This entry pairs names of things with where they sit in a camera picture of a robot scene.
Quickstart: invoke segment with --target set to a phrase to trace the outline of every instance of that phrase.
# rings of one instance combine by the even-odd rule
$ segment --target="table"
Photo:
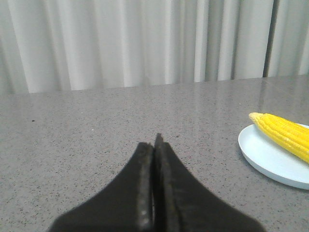
[[[309,124],[309,76],[0,97],[0,231],[41,232],[99,192],[162,133],[210,191],[269,232],[307,232],[309,192],[244,159],[250,112]]]

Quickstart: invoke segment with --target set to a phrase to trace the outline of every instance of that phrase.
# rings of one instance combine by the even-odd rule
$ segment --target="speckled countertop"
[[[252,168],[250,112],[309,124],[309,76],[0,96],[0,231],[43,232],[162,133],[209,190],[269,232],[309,230],[309,191]]]

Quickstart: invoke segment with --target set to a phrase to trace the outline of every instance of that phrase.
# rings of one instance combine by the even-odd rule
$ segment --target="white plate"
[[[309,164],[277,145],[254,124],[240,132],[238,143],[249,164],[262,174],[289,186],[309,189]]]

